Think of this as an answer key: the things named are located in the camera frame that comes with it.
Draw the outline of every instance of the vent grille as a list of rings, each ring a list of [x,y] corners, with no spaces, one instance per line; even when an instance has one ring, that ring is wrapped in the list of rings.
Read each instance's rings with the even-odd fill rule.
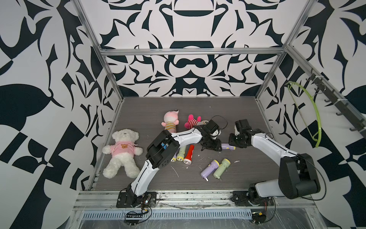
[[[130,210],[110,211],[85,211],[83,220],[124,219]],[[182,210],[156,210],[150,219],[252,219],[250,209],[182,209]]]

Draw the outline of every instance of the plush doll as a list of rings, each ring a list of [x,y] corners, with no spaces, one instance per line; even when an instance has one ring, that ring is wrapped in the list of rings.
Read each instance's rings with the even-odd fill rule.
[[[136,178],[140,173],[136,166],[134,155],[141,155],[142,148],[136,147],[135,141],[138,140],[139,134],[129,129],[116,131],[112,134],[112,138],[116,141],[115,145],[107,145],[103,147],[102,153],[112,154],[107,167],[103,170],[103,176],[113,178],[119,168],[124,166],[126,175],[130,178]]]
[[[207,120],[201,120],[201,116],[198,116],[198,117],[197,117],[197,120],[196,120],[196,119],[194,119],[194,118],[193,118],[193,115],[192,115],[192,114],[190,114],[190,115],[188,116],[188,122],[186,122],[186,123],[184,124],[184,127],[185,127],[186,129],[192,129],[192,128],[193,128],[193,126],[206,125],[206,123],[208,123],[208,121],[207,121]]]
[[[179,124],[178,113],[178,110],[168,111],[167,113],[165,113],[164,122],[161,123],[161,125],[165,127],[164,130],[168,130],[170,133],[177,132],[176,126]]]

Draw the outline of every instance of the pink plush toy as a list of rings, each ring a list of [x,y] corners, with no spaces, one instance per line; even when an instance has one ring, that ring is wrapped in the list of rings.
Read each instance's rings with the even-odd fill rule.
[[[164,115],[164,122],[161,123],[163,127],[165,127],[165,130],[168,130],[170,133],[176,133],[177,132],[177,125],[179,124],[178,120],[178,110],[174,111],[168,111]]]
[[[201,116],[197,117],[197,120],[193,118],[193,114],[190,114],[188,116],[188,122],[186,122],[184,124],[184,127],[186,129],[192,129],[193,126],[198,126],[198,125],[206,125],[206,123],[208,123],[207,120],[201,120]]]

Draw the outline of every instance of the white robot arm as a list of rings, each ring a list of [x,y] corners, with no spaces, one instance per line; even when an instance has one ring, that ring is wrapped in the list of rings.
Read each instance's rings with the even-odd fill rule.
[[[144,201],[147,191],[155,174],[166,166],[178,148],[195,143],[201,143],[202,149],[221,151],[221,141],[216,139],[220,134],[219,126],[212,120],[206,125],[179,132],[162,131],[148,146],[146,161],[140,174],[126,189],[125,204],[136,207]],[[293,199],[320,191],[316,171],[307,166],[313,163],[307,154],[298,154],[269,138],[259,129],[252,129],[246,119],[235,122],[235,134],[230,134],[229,144],[246,148],[254,146],[269,156],[279,167],[279,179],[255,184],[255,193],[259,197],[286,196]]]
[[[252,129],[246,119],[235,122],[235,134],[230,134],[229,144],[239,148],[254,146],[280,167],[278,179],[250,187],[258,197],[286,196],[294,199],[320,191],[311,156],[287,149],[263,131]]]

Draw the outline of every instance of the black and white patterned wall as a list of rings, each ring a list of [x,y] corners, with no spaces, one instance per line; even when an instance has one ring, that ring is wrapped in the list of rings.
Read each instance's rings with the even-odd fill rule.
[[[363,0],[319,0],[294,42],[295,48],[321,72],[360,112],[365,102],[365,19]],[[308,153],[325,177],[327,194],[316,201],[320,213],[333,227],[343,229],[366,226],[366,140],[323,94],[315,95],[322,125],[318,148],[312,140],[287,89],[288,81],[303,85],[311,95],[315,86],[308,75],[286,56],[267,90],[260,98],[277,140],[299,153]],[[292,94],[310,130],[318,122],[308,96],[294,86]],[[312,195],[319,199],[322,190]]]
[[[124,96],[254,96],[275,54],[109,56]]]
[[[306,0],[82,0],[105,49],[281,47]],[[254,96],[275,55],[110,56],[124,96]]]
[[[1,228],[64,225],[117,103],[69,0],[1,1]]]

